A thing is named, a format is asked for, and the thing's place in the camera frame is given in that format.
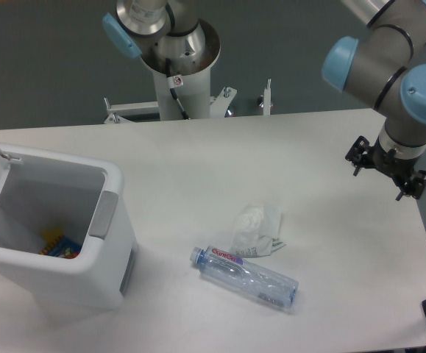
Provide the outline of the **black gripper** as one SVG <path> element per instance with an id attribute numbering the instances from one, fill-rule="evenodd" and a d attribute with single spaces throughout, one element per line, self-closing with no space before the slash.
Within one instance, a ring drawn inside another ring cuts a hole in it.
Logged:
<path id="1" fill-rule="evenodd" d="M 426 186 L 426 171 L 414 168 L 417 161 L 397 158 L 393 150 L 386 152 L 380 144 L 373 147 L 364 136 L 359 136 L 347 152 L 345 159 L 354 167 L 356 177 L 361 169 L 370 169 L 372 162 L 380 173 L 388 176 L 400 189 L 396 197 L 400 201 L 403 196 L 420 199 Z"/>

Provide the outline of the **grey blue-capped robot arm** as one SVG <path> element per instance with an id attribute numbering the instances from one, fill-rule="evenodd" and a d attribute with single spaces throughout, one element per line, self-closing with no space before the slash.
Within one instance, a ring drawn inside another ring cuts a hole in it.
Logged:
<path id="1" fill-rule="evenodd" d="M 418 199 L 426 171 L 415 165 L 426 149 L 426 65 L 410 67 L 426 45 L 426 1 L 346 1 L 370 30 L 366 40 L 340 39 L 327 54 L 323 79 L 385 118 L 374 143 L 358 138 L 346 159 L 356 170 L 391 178 L 401 196 Z M 223 118 L 235 92 L 210 94 L 219 36 L 195 1 L 119 1 L 102 26 L 126 57 L 152 72 L 163 120 Z"/>

